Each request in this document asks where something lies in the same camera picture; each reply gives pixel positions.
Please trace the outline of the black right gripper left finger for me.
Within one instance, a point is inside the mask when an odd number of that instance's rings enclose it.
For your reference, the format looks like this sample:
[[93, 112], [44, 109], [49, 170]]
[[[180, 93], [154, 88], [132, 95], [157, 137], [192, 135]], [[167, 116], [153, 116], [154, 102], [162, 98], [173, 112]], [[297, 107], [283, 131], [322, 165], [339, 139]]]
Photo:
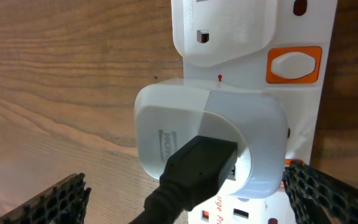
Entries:
[[0, 217], [0, 224], [84, 224], [91, 188], [71, 174]]

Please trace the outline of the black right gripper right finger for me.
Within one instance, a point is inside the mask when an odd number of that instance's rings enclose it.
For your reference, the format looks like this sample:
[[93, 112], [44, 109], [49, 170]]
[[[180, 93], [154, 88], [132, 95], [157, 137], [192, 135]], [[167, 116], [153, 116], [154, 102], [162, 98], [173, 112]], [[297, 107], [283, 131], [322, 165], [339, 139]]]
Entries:
[[300, 160], [290, 160], [282, 182], [296, 223], [358, 224], [358, 189]]

